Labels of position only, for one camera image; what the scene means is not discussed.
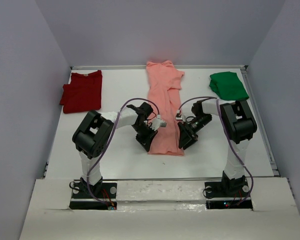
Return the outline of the pink t-shirt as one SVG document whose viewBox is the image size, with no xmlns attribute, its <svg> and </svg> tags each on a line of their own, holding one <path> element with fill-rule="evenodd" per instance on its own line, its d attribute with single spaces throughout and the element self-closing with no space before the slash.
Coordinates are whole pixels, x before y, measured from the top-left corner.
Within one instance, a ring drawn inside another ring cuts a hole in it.
<svg viewBox="0 0 300 240">
<path fill-rule="evenodd" d="M 180 131 L 176 121 L 176 113 L 181 105 L 181 81 L 185 75 L 167 60 L 162 63 L 148 61 L 146 72 L 149 82 L 147 98 L 159 109 L 161 118 L 167 123 L 160 127 L 154 137 L 149 153 L 153 155 L 183 156 L 179 148 Z"/>
</svg>

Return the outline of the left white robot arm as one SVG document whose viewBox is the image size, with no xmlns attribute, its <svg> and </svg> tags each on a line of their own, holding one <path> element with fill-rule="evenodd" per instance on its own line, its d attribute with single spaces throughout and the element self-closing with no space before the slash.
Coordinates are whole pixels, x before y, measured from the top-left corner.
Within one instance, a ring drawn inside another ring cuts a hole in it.
<svg viewBox="0 0 300 240">
<path fill-rule="evenodd" d="M 153 113 L 152 106 L 147 102 L 140 106 L 126 105 L 118 112 L 89 111 L 72 136 L 72 142 L 81 158 L 82 175 L 80 182 L 73 183 L 71 187 L 91 198 L 100 194 L 103 182 L 100 161 L 115 130 L 119 128 L 131 126 L 136 132 L 136 141 L 149 152 L 159 128 L 166 126 L 159 114 L 149 119 Z"/>
</svg>

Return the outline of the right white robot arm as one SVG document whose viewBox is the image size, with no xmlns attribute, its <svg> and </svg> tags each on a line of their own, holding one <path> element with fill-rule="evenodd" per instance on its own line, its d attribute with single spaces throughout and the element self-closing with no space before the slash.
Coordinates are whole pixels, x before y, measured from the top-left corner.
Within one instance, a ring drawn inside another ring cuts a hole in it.
<svg viewBox="0 0 300 240">
<path fill-rule="evenodd" d="M 245 158 L 250 140 L 257 131 L 257 123 L 247 100 L 225 101 L 216 97 L 195 97 L 191 112 L 191 121 L 176 111 L 175 119 L 179 128 L 180 149 L 186 150 L 199 139 L 198 132 L 219 117 L 223 132 L 228 142 L 228 153 L 225 168 L 220 181 L 205 183 L 203 194 L 207 199 L 230 198 L 236 194 L 249 195 L 245 174 L 248 173 Z"/>
</svg>

